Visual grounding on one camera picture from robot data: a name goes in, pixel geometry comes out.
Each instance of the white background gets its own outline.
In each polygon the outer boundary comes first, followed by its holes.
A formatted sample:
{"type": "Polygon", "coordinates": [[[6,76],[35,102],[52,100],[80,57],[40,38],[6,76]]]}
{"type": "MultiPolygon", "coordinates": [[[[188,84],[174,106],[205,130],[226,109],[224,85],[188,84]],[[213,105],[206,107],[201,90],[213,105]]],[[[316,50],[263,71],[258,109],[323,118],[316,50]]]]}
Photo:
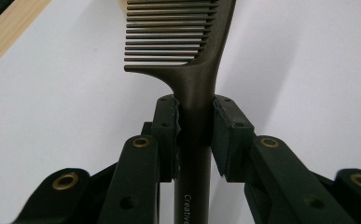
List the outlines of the white background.
{"type": "MultiPolygon", "coordinates": [[[[118,1],[53,0],[0,60],[0,223],[51,173],[116,162],[171,93],[123,71],[124,43],[118,1]]],[[[361,0],[238,0],[216,92],[312,171],[361,168],[361,0]]],[[[243,185],[212,170],[210,223],[253,223],[243,185]]]]}

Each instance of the wooden edge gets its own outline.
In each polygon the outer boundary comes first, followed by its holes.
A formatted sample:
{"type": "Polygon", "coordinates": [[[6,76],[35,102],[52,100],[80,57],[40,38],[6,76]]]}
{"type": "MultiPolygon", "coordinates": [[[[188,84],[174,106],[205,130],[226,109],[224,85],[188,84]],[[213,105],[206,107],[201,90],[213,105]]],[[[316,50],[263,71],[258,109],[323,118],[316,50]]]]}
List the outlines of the wooden edge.
{"type": "Polygon", "coordinates": [[[49,2],[50,0],[15,0],[0,15],[0,58],[49,2]]]}

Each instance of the comb teeth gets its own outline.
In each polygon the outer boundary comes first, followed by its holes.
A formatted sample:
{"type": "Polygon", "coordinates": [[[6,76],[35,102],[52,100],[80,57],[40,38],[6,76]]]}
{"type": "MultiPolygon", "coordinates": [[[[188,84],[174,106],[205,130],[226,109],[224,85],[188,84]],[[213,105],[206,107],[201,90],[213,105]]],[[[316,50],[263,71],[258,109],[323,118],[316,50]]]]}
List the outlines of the comb teeth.
{"type": "Polygon", "coordinates": [[[128,1],[125,62],[184,64],[204,50],[218,0],[128,1]]]}

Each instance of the comb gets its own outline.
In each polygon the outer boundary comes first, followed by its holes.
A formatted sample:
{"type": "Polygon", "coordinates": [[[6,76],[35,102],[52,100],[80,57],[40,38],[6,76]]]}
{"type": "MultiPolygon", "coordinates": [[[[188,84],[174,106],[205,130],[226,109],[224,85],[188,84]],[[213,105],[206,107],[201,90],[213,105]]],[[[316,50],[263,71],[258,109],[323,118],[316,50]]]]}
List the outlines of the comb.
{"type": "Polygon", "coordinates": [[[235,0],[128,1],[125,71],[164,81],[180,103],[174,223],[207,223],[212,104],[234,7],[235,0]]]}

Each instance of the wooden board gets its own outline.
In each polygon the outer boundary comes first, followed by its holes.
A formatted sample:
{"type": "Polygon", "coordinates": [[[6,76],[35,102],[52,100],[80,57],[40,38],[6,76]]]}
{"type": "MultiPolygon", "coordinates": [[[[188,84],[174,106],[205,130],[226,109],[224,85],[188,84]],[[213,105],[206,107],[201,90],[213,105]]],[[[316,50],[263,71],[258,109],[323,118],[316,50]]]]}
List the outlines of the wooden board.
{"type": "Polygon", "coordinates": [[[50,0],[15,0],[0,15],[0,58],[49,2],[50,0]]]}

